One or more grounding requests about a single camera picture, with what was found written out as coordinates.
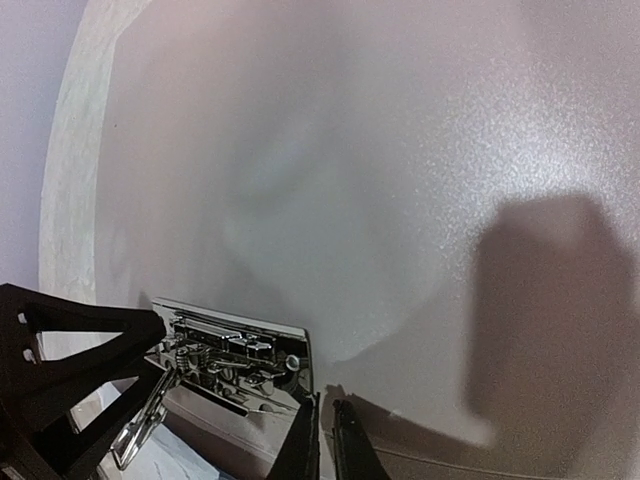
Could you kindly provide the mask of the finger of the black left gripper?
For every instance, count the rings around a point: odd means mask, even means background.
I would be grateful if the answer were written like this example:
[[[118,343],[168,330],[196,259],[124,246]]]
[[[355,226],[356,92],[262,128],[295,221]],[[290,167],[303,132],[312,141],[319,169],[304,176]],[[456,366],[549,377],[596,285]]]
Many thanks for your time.
[[[71,409],[103,384],[134,383],[80,431]],[[162,378],[155,367],[22,367],[1,372],[1,477],[88,479]]]
[[[34,431],[129,367],[165,336],[151,310],[92,306],[1,286],[1,404]]]

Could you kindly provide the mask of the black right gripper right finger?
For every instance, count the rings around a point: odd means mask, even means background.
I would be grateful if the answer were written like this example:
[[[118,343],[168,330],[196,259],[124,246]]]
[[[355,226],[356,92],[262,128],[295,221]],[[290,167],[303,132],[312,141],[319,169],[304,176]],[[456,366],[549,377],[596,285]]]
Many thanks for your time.
[[[333,451],[339,480],[390,480],[351,402],[333,401]]]

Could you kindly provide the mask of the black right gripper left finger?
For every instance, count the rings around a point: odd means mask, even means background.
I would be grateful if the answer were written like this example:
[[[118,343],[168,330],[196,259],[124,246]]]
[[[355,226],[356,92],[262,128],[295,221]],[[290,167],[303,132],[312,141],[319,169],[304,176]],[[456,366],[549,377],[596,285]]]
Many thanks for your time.
[[[320,463],[319,399],[315,393],[300,405],[267,480],[317,480]]]

